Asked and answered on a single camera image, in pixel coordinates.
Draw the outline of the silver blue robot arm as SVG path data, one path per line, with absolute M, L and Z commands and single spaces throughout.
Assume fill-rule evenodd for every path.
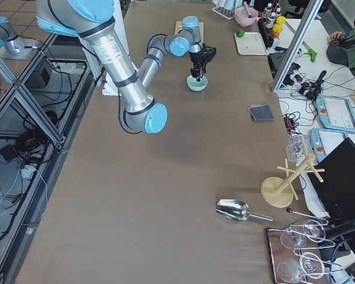
M 0 56 L 3 59 L 25 60 L 30 50 L 14 30 L 8 18 L 0 16 Z
M 196 16 L 182 20 L 176 35 L 155 35 L 147 45 L 147 55 L 136 70 L 115 32 L 115 1 L 37 1 L 38 26 L 50 33 L 79 37 L 93 48 L 96 56 L 117 87 L 119 121 L 134 131 L 160 132 L 167 122 L 167 108 L 156 102 L 148 88 L 165 55 L 188 53 L 193 63 L 191 75 L 201 81 L 206 64 L 216 49 L 201 39 Z

